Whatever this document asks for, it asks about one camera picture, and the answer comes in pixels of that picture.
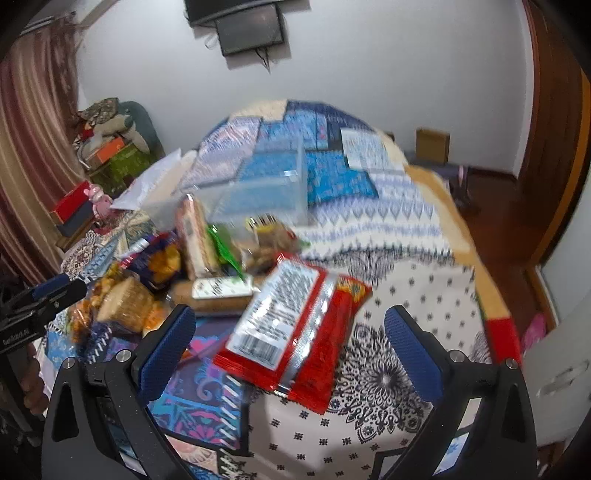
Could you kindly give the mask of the person's left hand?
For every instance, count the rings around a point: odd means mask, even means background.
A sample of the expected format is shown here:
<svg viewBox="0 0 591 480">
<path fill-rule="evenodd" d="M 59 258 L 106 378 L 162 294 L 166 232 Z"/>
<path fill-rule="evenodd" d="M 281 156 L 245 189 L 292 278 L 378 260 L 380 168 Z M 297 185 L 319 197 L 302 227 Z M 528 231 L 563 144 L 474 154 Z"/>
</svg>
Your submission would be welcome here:
<svg viewBox="0 0 591 480">
<path fill-rule="evenodd" d="M 41 415 L 48 407 L 49 399 L 44 393 L 44 381 L 40 376 L 41 367 L 36 359 L 36 349 L 32 343 L 27 345 L 29 364 L 21 380 L 24 392 L 23 403 L 33 415 Z"/>
</svg>

